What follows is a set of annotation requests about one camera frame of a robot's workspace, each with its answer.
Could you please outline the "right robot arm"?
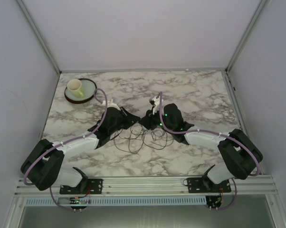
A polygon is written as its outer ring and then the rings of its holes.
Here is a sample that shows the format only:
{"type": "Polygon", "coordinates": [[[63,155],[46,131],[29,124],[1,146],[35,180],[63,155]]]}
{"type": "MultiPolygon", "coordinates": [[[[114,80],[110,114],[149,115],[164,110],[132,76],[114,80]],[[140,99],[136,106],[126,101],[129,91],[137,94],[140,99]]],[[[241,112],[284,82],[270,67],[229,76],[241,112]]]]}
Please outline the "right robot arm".
{"type": "Polygon", "coordinates": [[[166,105],[163,112],[153,107],[139,124],[148,130],[160,127],[179,143],[220,152],[222,163],[211,166],[200,178],[187,179],[190,192],[230,192],[230,179],[245,180],[263,160],[262,153],[240,129],[224,134],[203,132],[184,121],[176,104],[166,105]]]}

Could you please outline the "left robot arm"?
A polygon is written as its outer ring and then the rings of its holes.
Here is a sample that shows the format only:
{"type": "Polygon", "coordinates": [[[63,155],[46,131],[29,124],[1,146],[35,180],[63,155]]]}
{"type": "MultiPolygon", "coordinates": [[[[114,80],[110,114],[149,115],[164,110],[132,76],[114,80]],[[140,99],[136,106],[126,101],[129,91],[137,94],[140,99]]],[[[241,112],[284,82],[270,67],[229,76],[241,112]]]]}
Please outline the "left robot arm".
{"type": "Polygon", "coordinates": [[[129,113],[123,107],[109,107],[103,113],[102,119],[81,136],[65,142],[40,140],[22,164],[20,171],[24,178],[40,191],[55,185],[61,187],[61,194],[84,194],[90,184],[87,175],[76,167],[63,169],[63,161],[104,146],[114,133],[127,130],[139,120],[140,117],[129,113]]]}

